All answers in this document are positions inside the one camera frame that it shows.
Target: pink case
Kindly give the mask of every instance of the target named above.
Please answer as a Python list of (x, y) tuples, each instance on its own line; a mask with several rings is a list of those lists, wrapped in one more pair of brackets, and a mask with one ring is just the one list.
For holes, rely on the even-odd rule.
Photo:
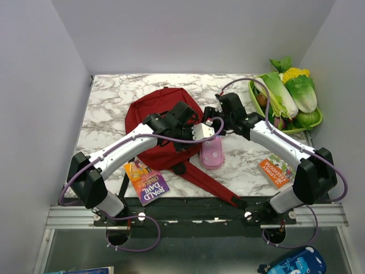
[(202, 144), (200, 160), (202, 165), (209, 170), (216, 170), (223, 165), (224, 155), (220, 136)]

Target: red backpack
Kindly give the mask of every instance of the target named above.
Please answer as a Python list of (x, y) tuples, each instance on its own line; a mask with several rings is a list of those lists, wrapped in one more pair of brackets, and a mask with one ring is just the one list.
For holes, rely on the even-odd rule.
[[(183, 88), (163, 88), (133, 102), (125, 117), (125, 131), (130, 133), (144, 118), (153, 113), (171, 110), (178, 101), (185, 102), (198, 114), (201, 121), (203, 112), (194, 99)], [(189, 158), (199, 152), (201, 144), (186, 151), (176, 152), (172, 143), (164, 147), (156, 146), (138, 155), (138, 158), (154, 170), (171, 170), (187, 181), (199, 186), (214, 196), (236, 207), (243, 207), (244, 201), (209, 175), (189, 162)]]

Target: robotic arm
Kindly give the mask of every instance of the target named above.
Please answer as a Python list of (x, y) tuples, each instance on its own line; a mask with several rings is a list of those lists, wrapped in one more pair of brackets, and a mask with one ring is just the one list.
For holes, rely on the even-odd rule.
[[(293, 207), (303, 203), (313, 204), (336, 185), (335, 172), (315, 157), (303, 152), (306, 149), (333, 163), (331, 153), (327, 149), (321, 148), (316, 151), (280, 132), (301, 149), (284, 142), (272, 133), (262, 116), (256, 112), (247, 114), (235, 93), (218, 96), (218, 101), (219, 107), (205, 108), (203, 122), (216, 116), (222, 118), (224, 131), (233, 130), (235, 134), (261, 144), (297, 169), (293, 186), (264, 203), (262, 208), (255, 213), (256, 219), (273, 220), (278, 214)], [(151, 136), (153, 134), (181, 140), (201, 140), (211, 137), (214, 133), (213, 128), (217, 131), (220, 126), (216, 121), (213, 121), (212, 127), (204, 123), (194, 126), (196, 120), (196, 113), (185, 103), (179, 102), (171, 111), (162, 115), (149, 115), (132, 132), (114, 144), (94, 152), (90, 156), (85, 156), (82, 152), (77, 153), (72, 158), (68, 179), (70, 180), (86, 166), (89, 165), (90, 168), (76, 178), (71, 188), (86, 208), (97, 208), (110, 216), (117, 216), (126, 207), (126, 204), (123, 199), (106, 189), (104, 181), (134, 156), (154, 146), (165, 145), (163, 139)], [(191, 145), (174, 142), (177, 151)], [(106, 151), (110, 150), (112, 151), (104, 156)]]

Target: marble table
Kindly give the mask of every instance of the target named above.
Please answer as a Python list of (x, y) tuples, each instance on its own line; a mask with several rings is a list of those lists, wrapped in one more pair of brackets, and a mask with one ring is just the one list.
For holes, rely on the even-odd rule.
[[(215, 106), (214, 95), (231, 80), (242, 78), (242, 74), (201, 75), (201, 74), (140, 74), (140, 75), (97, 75), (94, 80), (83, 125), (78, 140), (77, 151), (86, 155), (100, 150), (125, 135), (124, 118), (129, 105), (165, 86), (182, 87), (191, 94), (196, 102), (204, 108)], [(254, 111), (248, 94), (247, 81), (238, 82), (226, 89), (226, 92), (239, 94), (246, 111)], [(296, 140), (308, 145), (306, 134), (292, 135)], [(240, 196), (274, 195), (277, 190), (270, 184), (257, 168), (257, 164), (270, 155), (270, 151), (259, 144), (231, 134), (223, 137), (225, 163), (218, 170), (207, 170), (197, 155), (191, 162), (218, 182)], [(165, 194), (169, 197), (192, 197), (212, 195), (183, 178), (169, 172), (161, 172), (171, 189)], [(120, 168), (106, 181), (107, 188), (118, 193), (124, 176)], [(135, 197), (136, 192), (129, 184), (126, 197)], [(70, 189), (66, 197), (75, 194)]]

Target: green tray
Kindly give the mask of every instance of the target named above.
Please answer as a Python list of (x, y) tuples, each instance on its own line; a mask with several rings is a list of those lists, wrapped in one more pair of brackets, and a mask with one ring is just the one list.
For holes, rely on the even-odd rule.
[[(253, 103), (253, 106), (254, 106), (256, 112), (265, 117), (265, 114), (263, 113), (260, 105), (258, 104), (255, 95), (253, 94), (253, 90), (252, 90), (253, 86), (254, 86), (254, 83), (252, 81), (249, 81), (249, 95), (250, 95), (251, 101)], [(312, 124), (311, 127), (315, 127), (315, 126), (319, 125), (323, 119), (323, 115), (318, 107), (315, 109), (315, 112), (317, 112), (317, 114), (319, 115), (319, 120), (315, 124)], [(294, 130), (282, 130), (282, 132), (284, 132), (286, 134), (295, 134), (295, 133), (302, 132), (304, 130), (306, 130), (306, 129), (304, 127), (302, 127), (302, 128), (296, 128)]]

